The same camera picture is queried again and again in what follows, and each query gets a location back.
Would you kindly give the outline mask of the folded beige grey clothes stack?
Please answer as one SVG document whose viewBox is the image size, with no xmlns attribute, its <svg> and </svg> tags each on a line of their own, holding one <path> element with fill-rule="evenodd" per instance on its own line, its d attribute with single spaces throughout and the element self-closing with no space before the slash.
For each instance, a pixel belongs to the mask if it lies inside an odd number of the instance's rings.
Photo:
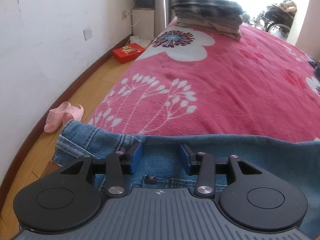
<svg viewBox="0 0 320 240">
<path fill-rule="evenodd" d="M 178 11 L 176 17 L 176 25 L 179 27 L 201 29 L 234 40 L 241 39 L 242 15 L 240 13 L 227 16 L 201 16 L 194 12 Z"/>
</svg>

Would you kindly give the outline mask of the dark blue clothes pile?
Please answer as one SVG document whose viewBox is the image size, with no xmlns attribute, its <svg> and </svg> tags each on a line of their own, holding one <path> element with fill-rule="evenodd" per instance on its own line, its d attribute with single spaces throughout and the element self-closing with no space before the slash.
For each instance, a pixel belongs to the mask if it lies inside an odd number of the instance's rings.
<svg viewBox="0 0 320 240">
<path fill-rule="evenodd" d="M 308 61 L 308 63 L 313 68 L 313 73 L 314 73 L 315 77 L 317 78 L 317 80 L 319 81 L 320 80 L 320 62 L 315 61 L 315 60 L 310 60 L 310 61 Z"/>
</svg>

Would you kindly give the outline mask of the pink slipper right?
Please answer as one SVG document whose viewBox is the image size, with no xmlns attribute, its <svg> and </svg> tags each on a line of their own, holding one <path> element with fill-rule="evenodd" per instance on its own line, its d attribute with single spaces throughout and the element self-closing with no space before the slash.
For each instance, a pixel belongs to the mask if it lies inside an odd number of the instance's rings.
<svg viewBox="0 0 320 240">
<path fill-rule="evenodd" d="M 84 115 L 84 108 L 80 104 L 67 108 L 62 116 L 62 124 L 65 125 L 70 120 L 81 121 Z"/>
</svg>

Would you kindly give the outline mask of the pink slipper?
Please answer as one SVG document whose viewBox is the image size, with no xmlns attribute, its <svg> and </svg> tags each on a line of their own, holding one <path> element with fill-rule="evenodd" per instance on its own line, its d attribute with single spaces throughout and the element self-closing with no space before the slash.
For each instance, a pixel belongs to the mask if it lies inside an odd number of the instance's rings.
<svg viewBox="0 0 320 240">
<path fill-rule="evenodd" d="M 81 121 L 84 115 L 84 108 L 80 104 L 67 108 L 62 116 L 62 124 L 65 125 L 70 120 Z"/>
<path fill-rule="evenodd" d="M 44 126 L 45 133 L 54 133 L 60 127 L 62 124 L 62 117 L 69 107 L 71 107 L 71 103 L 65 101 L 61 103 L 59 107 L 49 110 Z"/>
</svg>

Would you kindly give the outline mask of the pink slipper left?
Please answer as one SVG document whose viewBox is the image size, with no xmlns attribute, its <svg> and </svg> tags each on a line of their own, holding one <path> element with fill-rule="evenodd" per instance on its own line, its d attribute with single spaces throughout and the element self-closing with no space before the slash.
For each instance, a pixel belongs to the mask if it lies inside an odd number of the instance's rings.
<svg viewBox="0 0 320 240">
<path fill-rule="evenodd" d="M 44 126 L 45 133 L 54 133 L 60 127 L 62 124 L 62 117 L 69 107 L 71 107 L 71 103 L 65 101 L 61 103 L 59 107 L 49 110 Z"/>
</svg>

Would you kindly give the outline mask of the pink floral fleece blanket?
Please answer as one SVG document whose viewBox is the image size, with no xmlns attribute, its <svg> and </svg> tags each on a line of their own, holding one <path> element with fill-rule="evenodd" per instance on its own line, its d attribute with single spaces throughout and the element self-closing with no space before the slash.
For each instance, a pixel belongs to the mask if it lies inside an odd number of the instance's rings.
<svg viewBox="0 0 320 240">
<path fill-rule="evenodd" d="M 295 46 L 242 25 L 240 40 L 172 23 L 126 70 L 89 124 L 140 135 L 319 139 L 319 81 Z"/>
</svg>

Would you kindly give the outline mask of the red gift box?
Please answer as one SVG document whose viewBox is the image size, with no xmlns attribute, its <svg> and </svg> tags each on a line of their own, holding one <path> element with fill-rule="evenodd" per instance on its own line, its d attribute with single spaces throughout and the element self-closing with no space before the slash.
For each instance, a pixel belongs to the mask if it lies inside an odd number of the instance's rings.
<svg viewBox="0 0 320 240">
<path fill-rule="evenodd" d="M 112 50 L 113 57 L 121 64 L 137 59 L 146 49 L 137 43 Z"/>
</svg>

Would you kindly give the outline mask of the white small cabinet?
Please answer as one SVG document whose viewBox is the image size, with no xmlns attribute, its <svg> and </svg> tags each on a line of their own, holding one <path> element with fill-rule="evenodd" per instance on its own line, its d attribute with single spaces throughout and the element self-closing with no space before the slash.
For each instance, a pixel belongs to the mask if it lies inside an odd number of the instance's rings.
<svg viewBox="0 0 320 240">
<path fill-rule="evenodd" d="M 133 9 L 133 34 L 140 39 L 153 40 L 155 32 L 155 11 L 153 9 Z"/>
</svg>

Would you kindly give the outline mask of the black wheelchair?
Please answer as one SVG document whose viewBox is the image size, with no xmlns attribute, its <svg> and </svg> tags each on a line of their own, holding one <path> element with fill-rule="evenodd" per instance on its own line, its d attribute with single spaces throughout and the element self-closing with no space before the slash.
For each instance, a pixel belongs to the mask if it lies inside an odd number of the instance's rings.
<svg viewBox="0 0 320 240">
<path fill-rule="evenodd" d="M 264 23 L 264 31 L 286 40 L 291 31 L 293 20 L 297 12 L 297 5 L 292 0 L 273 3 L 260 13 Z"/>
</svg>

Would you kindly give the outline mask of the grey curtain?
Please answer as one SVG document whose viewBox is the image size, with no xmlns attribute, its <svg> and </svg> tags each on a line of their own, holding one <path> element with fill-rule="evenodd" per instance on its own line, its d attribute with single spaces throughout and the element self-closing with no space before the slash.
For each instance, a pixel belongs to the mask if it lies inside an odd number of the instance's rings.
<svg viewBox="0 0 320 240">
<path fill-rule="evenodd" d="M 174 18 L 173 0 L 155 0 L 154 36 L 158 36 Z"/>
</svg>

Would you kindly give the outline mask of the white blank wall plate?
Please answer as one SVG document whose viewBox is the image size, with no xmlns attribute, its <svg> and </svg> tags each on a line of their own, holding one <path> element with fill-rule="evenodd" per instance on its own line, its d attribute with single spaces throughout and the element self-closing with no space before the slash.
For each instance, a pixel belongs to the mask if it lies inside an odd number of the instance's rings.
<svg viewBox="0 0 320 240">
<path fill-rule="evenodd" d="M 83 34 L 84 34 L 84 39 L 85 41 L 88 41 L 89 39 L 91 39 L 93 37 L 93 31 L 92 28 L 86 28 L 83 30 Z"/>
</svg>

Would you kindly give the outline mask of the white wall socket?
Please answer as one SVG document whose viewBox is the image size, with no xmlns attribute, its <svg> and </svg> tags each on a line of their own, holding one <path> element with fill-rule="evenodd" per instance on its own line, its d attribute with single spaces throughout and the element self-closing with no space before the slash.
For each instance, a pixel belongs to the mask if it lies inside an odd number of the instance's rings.
<svg viewBox="0 0 320 240">
<path fill-rule="evenodd" d="M 127 11 L 122 11 L 121 12 L 121 19 L 125 20 L 125 19 L 127 19 L 127 17 L 128 17 Z"/>
</svg>

